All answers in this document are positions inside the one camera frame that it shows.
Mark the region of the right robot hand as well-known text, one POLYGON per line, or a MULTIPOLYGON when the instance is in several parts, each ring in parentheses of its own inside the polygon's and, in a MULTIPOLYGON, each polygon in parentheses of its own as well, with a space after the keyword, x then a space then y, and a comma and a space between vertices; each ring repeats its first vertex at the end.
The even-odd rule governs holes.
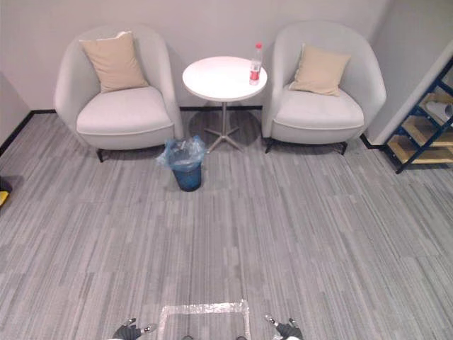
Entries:
POLYGON ((265 314, 264 318, 275 328, 276 333, 274 334, 273 339, 302 340, 304 338, 301 329, 292 318, 289 318, 289 321, 286 324, 278 322, 271 314, 265 314))

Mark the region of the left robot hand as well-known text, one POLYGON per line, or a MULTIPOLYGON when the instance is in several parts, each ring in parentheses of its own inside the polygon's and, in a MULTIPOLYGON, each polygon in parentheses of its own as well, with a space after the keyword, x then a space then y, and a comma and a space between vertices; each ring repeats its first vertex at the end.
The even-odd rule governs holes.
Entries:
POLYGON ((137 328, 135 318, 127 319, 112 335, 112 339, 129 339, 135 340, 145 334, 150 334, 155 331, 158 324, 151 323, 144 328, 137 328))

